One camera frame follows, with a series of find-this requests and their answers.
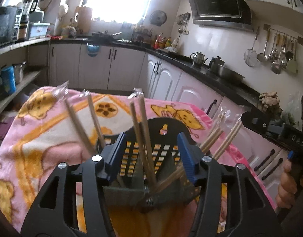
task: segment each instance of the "spatula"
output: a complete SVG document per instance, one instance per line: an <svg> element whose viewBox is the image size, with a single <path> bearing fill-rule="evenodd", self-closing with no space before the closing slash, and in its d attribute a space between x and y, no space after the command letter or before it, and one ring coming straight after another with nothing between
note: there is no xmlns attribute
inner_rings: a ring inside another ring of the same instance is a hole
<svg viewBox="0 0 303 237"><path fill-rule="evenodd" d="M297 68L298 64L296 62L296 47L297 47L297 40L294 40L294 46L293 46L293 59L288 61L288 64L286 66L286 70L293 73L297 74Z"/></svg>

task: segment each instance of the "black basket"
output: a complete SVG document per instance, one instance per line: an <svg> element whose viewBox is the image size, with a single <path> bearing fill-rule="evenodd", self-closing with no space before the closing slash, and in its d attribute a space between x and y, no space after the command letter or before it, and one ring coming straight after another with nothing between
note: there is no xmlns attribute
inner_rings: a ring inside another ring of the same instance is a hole
<svg viewBox="0 0 303 237"><path fill-rule="evenodd" d="M176 164L180 161L177 136L184 132L189 143L194 145L189 129L174 118L152 118L148 120L148 127L153 152L154 169L157 181L167 178L176 170ZM138 142L134 128L125 132L127 148L124 151L120 175L127 188L116 188L116 185L105 188L105 197L110 205L136 205L148 189L146 175L143 172L139 159ZM105 135L108 145L114 144L117 135ZM101 152L100 142L97 140L96 150ZM175 202L190 202L199 188L194 188L187 179L176 180L172 185L156 195L148 205L174 200Z"/></svg>

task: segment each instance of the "shelf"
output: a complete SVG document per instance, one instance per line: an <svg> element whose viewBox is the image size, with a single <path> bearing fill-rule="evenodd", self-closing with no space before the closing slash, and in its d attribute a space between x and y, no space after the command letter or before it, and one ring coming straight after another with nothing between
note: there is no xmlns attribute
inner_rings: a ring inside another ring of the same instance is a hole
<svg viewBox="0 0 303 237"><path fill-rule="evenodd" d="M25 47L25 46L28 46L28 45L36 44L36 43L39 43L39 42L46 42L46 41L49 41L50 39L51 39L50 37L44 37L44 38L37 38L37 39L34 39L34 40L29 40L29 41L25 41L25 42L20 42L20 43L14 43L14 44L11 44L11 45L7 45L7 46L4 46L4 47L0 48L0 54L6 53L8 51L12 51L12 50L15 50L15 49L18 49L18 48L21 48L21 47Z"/></svg>
<svg viewBox="0 0 303 237"><path fill-rule="evenodd" d="M0 114L6 108L6 106L8 106L8 104L14 99L14 97L16 97L16 95L19 94L24 87L31 83L43 70L44 69L31 71L24 75L22 82L17 85L17 90L15 91L15 93L0 101Z"/></svg>

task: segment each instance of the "storage box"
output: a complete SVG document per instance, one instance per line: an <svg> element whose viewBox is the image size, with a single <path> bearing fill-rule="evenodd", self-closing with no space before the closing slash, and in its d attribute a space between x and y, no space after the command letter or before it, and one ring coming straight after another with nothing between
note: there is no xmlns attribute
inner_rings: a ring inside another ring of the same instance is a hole
<svg viewBox="0 0 303 237"><path fill-rule="evenodd" d="M29 40L45 37L47 33L47 28L50 25L50 23L30 23L29 26Z"/></svg>

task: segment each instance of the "kettle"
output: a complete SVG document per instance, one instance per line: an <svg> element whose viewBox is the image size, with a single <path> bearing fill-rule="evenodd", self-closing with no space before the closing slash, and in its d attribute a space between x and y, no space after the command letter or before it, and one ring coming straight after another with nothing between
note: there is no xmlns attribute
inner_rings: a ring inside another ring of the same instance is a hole
<svg viewBox="0 0 303 237"><path fill-rule="evenodd" d="M204 63L207 61L207 58L204 59L204 57L205 57L205 55L202 54L202 52L195 52L190 55L190 59L192 59L193 65L196 64L199 66L204 65Z"/></svg>
<svg viewBox="0 0 303 237"><path fill-rule="evenodd" d="M218 65L223 66L224 65L224 61L221 60L222 57L217 56L217 58L212 58L210 63L209 63L209 69L214 72L217 73L218 72Z"/></svg>

